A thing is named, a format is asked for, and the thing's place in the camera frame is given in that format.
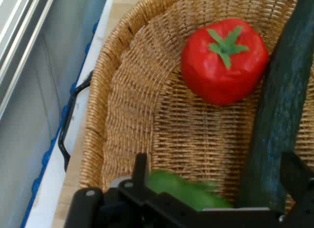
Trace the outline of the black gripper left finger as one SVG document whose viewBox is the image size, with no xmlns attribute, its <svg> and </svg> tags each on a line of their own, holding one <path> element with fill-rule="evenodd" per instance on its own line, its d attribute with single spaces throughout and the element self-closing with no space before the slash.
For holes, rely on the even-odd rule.
<svg viewBox="0 0 314 228">
<path fill-rule="evenodd" d="M 137 154 L 130 179 L 120 182 L 118 192 L 126 204 L 119 228 L 202 228 L 200 213 L 167 193 L 148 188 L 147 155 Z"/>
</svg>

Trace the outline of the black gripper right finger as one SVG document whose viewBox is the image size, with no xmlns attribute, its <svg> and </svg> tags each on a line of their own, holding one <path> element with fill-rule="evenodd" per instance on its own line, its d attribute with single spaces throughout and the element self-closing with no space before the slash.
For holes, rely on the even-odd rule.
<svg viewBox="0 0 314 228">
<path fill-rule="evenodd" d="M 289 212 L 314 212 L 314 171 L 294 152 L 282 154 L 280 182 L 294 201 Z"/>
</svg>

